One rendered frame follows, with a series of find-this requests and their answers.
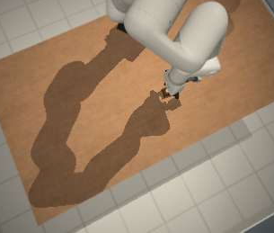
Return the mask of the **brown calendar cube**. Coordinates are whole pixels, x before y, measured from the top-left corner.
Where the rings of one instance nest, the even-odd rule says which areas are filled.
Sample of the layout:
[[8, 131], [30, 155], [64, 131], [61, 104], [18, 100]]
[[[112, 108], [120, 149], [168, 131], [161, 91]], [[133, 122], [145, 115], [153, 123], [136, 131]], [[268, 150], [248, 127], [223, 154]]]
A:
[[168, 90], [167, 90], [167, 87], [166, 88], [164, 88], [164, 95], [168, 95]]

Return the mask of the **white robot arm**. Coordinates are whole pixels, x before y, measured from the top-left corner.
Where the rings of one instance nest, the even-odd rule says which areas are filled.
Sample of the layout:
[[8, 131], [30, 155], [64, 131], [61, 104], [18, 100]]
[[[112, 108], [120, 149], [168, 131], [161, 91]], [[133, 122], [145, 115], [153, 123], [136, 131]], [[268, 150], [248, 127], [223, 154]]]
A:
[[205, 2], [190, 13], [171, 41], [167, 34], [186, 2], [106, 0], [108, 17], [124, 23], [133, 39], [172, 66], [168, 78], [173, 85], [197, 83], [202, 76], [213, 76], [220, 70], [217, 55], [228, 26], [225, 8], [218, 2]]

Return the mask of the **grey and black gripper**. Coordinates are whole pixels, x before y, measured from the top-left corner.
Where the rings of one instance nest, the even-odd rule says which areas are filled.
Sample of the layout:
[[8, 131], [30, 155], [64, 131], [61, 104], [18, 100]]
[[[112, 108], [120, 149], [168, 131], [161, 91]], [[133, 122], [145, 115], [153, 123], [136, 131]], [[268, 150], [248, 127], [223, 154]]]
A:
[[166, 85], [168, 89], [168, 95], [175, 96], [176, 100], [179, 99], [179, 93], [182, 91], [182, 89], [185, 86], [185, 83], [183, 85], [173, 85], [168, 79], [168, 74], [170, 72], [171, 68], [165, 70], [164, 73], [164, 85]]

